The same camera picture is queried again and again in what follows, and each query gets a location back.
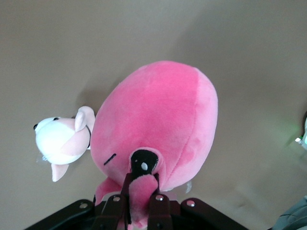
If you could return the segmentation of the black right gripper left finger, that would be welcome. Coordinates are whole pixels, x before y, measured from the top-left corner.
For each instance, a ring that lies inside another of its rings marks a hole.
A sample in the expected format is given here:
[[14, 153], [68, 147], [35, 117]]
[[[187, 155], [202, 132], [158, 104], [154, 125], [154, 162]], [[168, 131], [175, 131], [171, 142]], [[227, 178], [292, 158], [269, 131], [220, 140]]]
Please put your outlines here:
[[28, 227], [28, 230], [128, 230], [129, 184], [131, 174], [125, 177], [120, 192], [107, 194], [99, 205], [86, 199], [77, 200]]

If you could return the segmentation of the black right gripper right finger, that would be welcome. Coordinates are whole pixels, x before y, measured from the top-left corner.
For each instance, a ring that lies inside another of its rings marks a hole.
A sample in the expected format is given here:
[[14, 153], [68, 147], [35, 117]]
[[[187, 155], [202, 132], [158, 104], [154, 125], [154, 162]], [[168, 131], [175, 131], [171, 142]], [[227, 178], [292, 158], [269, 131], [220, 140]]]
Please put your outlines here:
[[147, 175], [153, 181], [149, 199], [149, 230], [245, 230], [246, 227], [201, 201], [187, 198], [179, 203], [160, 192], [159, 175]]

